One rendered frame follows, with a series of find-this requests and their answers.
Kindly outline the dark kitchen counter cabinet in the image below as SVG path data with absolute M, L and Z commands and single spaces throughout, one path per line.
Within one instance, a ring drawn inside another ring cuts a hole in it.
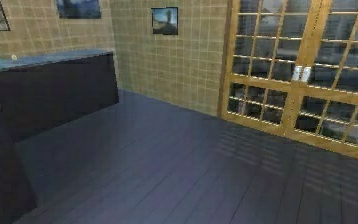
M 111 51 L 76 50 L 0 62 L 0 105 L 16 142 L 118 102 Z

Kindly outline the small framed landscape picture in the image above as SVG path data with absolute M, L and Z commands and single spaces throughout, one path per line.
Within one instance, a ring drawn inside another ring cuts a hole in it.
M 178 34 L 178 8 L 152 8 L 152 32 L 155 35 Z

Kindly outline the wooden glazed lattice door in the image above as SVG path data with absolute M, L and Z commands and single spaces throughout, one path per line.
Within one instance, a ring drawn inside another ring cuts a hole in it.
M 358 159 L 358 0 L 320 0 L 287 137 Z
M 320 0 L 231 0 L 220 116 L 283 136 L 296 108 L 302 66 Z

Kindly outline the wide framed blue picture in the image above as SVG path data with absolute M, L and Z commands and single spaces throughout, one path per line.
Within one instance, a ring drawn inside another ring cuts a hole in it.
M 61 19 L 100 19 L 99 0 L 55 0 Z

